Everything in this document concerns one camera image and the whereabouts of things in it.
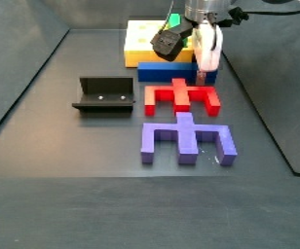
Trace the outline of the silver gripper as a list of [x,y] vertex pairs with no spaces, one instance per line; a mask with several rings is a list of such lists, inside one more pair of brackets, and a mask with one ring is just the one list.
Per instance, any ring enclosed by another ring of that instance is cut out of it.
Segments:
[[[207,15],[212,15],[215,21],[227,18],[227,10],[231,0],[184,0],[184,17],[200,23]],[[216,25],[199,25],[192,30],[191,45],[196,62],[195,85],[203,86],[206,72],[215,71],[219,67],[223,44],[223,33]]]

